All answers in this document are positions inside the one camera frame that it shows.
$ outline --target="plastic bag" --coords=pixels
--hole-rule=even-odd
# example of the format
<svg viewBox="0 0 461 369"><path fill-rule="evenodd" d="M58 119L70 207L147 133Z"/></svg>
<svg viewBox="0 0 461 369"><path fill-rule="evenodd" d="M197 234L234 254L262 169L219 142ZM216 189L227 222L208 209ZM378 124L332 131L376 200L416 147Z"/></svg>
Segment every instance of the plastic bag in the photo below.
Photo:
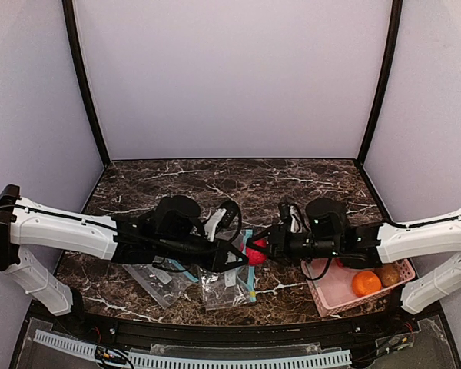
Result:
<svg viewBox="0 0 461 369"><path fill-rule="evenodd" d="M217 237L228 239L232 234L219 234ZM252 231L245 231L244 236L241 234L234 241L234 246L239 248L241 244L245 245L246 240L252 235ZM235 258L229 254L229 261ZM256 292L254 291L254 267L245 265L226 271L224 273L213 273L198 268L200 275L201 290L203 302L206 310L216 310L232 308L234 306L247 304L256 301Z"/></svg>
<svg viewBox="0 0 461 369"><path fill-rule="evenodd" d="M155 263L166 269L184 270L177 261L156 257ZM198 279L189 271L171 273L150 264L123 265L123 268L153 297L163 309L169 308Z"/></svg>

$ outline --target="marble tabletop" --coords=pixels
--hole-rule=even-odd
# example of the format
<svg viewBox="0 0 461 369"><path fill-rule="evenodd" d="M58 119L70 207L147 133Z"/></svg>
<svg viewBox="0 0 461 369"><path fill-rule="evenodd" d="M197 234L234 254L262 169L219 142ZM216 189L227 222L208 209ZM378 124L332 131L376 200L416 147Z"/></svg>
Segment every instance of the marble tabletop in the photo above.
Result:
<svg viewBox="0 0 461 369"><path fill-rule="evenodd" d="M93 215L137 215L167 195L193 198L207 217L231 198L243 211L243 227L259 230L277 220L287 197L303 209L318 197L344 201L350 223L379 221L381 215L349 159L185 159L115 161L105 171L87 206ZM382 311L387 298L321 318L299 268L272 261L256 268L257 302L205 311L201 288L190 286L164 310L119 264L66 252L57 277L77 288L85 308L123 319L213 326L297 324Z"/></svg>

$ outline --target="pink plastic basket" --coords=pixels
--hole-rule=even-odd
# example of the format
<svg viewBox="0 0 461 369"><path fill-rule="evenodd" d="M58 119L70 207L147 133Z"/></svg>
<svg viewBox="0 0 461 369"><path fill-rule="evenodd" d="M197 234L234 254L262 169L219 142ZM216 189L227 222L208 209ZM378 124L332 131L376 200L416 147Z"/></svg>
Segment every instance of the pink plastic basket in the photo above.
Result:
<svg viewBox="0 0 461 369"><path fill-rule="evenodd" d="M305 275L311 278L321 273L326 264L325 259L316 259L312 263L302 262L302 270ZM373 302L389 294L390 290L411 281L415 278L415 271L407 259L394 263L400 273L400 282L383 288L375 294L369 294L363 298L358 298L352 291L353 276L359 271L349 268L342 268L336 262L332 262L326 275L319 281L308 281L309 289L313 295L317 310L321 317L338 314L367 302Z"/></svg>

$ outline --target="lavender wall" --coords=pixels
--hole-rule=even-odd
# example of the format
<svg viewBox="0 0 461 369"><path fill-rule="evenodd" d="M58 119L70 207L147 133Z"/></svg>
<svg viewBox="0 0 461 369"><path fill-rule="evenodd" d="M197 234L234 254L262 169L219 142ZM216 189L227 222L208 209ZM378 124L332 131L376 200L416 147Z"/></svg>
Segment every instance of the lavender wall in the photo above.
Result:
<svg viewBox="0 0 461 369"><path fill-rule="evenodd" d="M113 158L357 156L391 1L76 3Z"/></svg>
<svg viewBox="0 0 461 369"><path fill-rule="evenodd" d="M366 169L397 221L461 207L461 1L404 3ZM418 258L417 269L447 256ZM461 354L461 291L442 303Z"/></svg>
<svg viewBox="0 0 461 369"><path fill-rule="evenodd" d="M101 173L71 62L61 2L0 2L0 192L8 183L79 211ZM35 248L50 268L58 251ZM30 299L0 274L0 369Z"/></svg>

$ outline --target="orange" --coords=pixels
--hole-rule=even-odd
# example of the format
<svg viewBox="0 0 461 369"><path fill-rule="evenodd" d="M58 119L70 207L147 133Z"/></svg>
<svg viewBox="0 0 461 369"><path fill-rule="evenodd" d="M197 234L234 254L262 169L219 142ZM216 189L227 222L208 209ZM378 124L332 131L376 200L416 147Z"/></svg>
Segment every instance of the orange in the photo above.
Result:
<svg viewBox="0 0 461 369"><path fill-rule="evenodd" d="M361 271L352 280L353 293L359 298L378 292L382 287L381 280L372 271Z"/></svg>

